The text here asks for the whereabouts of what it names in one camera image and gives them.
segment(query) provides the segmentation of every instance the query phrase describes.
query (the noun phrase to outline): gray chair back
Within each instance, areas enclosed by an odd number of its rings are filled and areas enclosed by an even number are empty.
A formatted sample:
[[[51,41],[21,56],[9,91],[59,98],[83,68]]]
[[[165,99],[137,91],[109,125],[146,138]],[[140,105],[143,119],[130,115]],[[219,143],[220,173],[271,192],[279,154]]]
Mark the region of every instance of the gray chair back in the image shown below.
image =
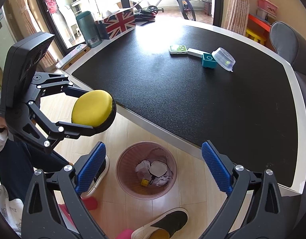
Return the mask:
[[[270,40],[277,54],[291,64],[297,77],[306,108],[306,40],[296,30],[283,22],[275,22],[271,26]],[[306,181],[301,195],[295,227],[302,227],[300,225],[298,226],[300,222],[306,222]]]

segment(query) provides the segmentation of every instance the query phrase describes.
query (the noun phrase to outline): glass door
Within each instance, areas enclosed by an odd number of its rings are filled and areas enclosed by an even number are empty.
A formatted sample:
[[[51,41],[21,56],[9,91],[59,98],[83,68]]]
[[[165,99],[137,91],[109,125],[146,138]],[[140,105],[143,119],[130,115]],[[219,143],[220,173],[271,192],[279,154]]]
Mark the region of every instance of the glass door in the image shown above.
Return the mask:
[[[77,25],[76,16],[91,11],[95,20],[122,8],[121,0],[38,0],[51,32],[56,34],[63,53],[85,42]]]

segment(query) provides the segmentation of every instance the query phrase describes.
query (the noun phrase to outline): yellow stool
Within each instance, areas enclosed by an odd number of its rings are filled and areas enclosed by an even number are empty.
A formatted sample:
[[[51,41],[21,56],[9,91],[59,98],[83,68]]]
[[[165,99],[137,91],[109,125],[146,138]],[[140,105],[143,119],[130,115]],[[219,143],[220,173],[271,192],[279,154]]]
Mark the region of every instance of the yellow stool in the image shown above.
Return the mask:
[[[258,33],[255,33],[253,30],[247,28],[246,37],[249,37],[249,36],[253,37],[255,42],[259,41],[261,45],[265,46],[265,42],[267,41],[267,39],[264,36]]]

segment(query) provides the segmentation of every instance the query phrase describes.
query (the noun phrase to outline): jeans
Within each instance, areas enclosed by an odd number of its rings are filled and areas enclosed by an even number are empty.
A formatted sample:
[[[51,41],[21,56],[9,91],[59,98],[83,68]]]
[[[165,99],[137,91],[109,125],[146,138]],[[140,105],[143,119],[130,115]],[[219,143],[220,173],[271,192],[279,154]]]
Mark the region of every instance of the jeans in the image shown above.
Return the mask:
[[[34,167],[44,172],[60,171],[68,161],[53,151],[47,155],[24,142],[7,139],[0,152],[0,181],[8,192],[9,200],[25,197],[34,174]]]

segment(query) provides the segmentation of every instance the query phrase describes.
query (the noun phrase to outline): white table edge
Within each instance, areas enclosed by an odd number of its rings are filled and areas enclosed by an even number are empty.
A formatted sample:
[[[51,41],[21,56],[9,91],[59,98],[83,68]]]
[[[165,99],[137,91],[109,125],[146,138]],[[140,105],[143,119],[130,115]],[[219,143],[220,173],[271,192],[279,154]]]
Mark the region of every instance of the white table edge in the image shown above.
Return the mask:
[[[234,33],[232,31],[226,30],[224,28],[219,28],[213,25],[201,23],[201,22],[194,22],[189,20],[182,20],[182,19],[176,19],[176,22],[181,21],[181,23],[207,29],[210,31],[214,31],[220,34],[223,34],[225,36],[232,37],[234,39],[237,39],[241,42],[244,42],[252,47],[255,47],[256,49],[264,52],[265,54],[271,56],[278,62],[280,62],[287,74],[290,87],[293,94],[294,104],[296,108],[296,114],[297,114],[297,128],[298,128],[298,152],[297,152],[297,164],[296,164],[296,170],[295,175],[293,179],[293,184],[291,187],[286,187],[282,184],[279,184],[279,188],[281,191],[282,196],[293,196],[302,194],[305,180],[306,180],[306,110],[305,110],[305,103],[303,100],[302,92],[299,86],[299,83],[297,81],[297,78],[295,76],[295,73],[291,67],[291,65],[284,60],[282,57],[277,55],[275,52],[271,51],[265,46],[260,45],[257,42],[254,42],[253,40],[246,38],[242,35],[239,35],[237,33]],[[138,26],[142,25],[143,23],[137,23],[136,28]],[[129,29],[128,31],[122,33],[121,35],[111,39],[111,40],[104,40],[99,46],[92,48],[89,52],[87,52],[85,55],[83,55],[81,58],[79,58],[74,64],[72,64],[65,72],[69,74],[70,80],[73,81],[75,84],[80,86],[82,89],[85,90],[92,90],[89,86],[79,81],[77,78],[72,76],[72,73],[77,70],[81,65],[83,65],[87,60],[89,60],[92,56],[94,56],[97,52],[99,52],[101,49],[109,45],[111,42],[115,41],[119,37],[123,36],[124,34],[128,33],[133,29]],[[186,140],[175,136],[174,134],[170,133],[169,131],[155,125],[154,123],[144,119],[143,117],[137,115],[136,113],[121,107],[117,106],[117,112],[124,116],[125,118],[129,119],[133,123],[137,124],[141,128],[144,128],[145,130],[151,132],[152,134],[162,138],[166,142],[172,144],[173,146],[179,148],[180,150],[183,150],[187,153],[189,153],[192,156],[197,157],[198,159],[203,160],[201,156],[200,148],[197,146],[187,142]]]

